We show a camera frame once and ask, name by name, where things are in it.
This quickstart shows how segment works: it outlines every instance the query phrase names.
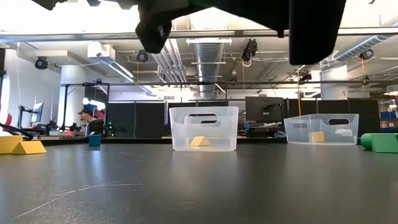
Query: dark tabletop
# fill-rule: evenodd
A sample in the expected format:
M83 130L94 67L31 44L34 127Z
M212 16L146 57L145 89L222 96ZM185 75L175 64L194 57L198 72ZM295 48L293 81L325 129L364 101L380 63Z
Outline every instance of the dark tabletop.
M0 156L0 223L398 223L398 154L295 144L47 150Z

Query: green block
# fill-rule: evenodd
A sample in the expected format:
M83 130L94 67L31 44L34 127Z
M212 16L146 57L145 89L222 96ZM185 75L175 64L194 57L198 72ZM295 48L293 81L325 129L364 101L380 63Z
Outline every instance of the green block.
M398 134L364 134L361 136L361 144L374 152L398 153Z

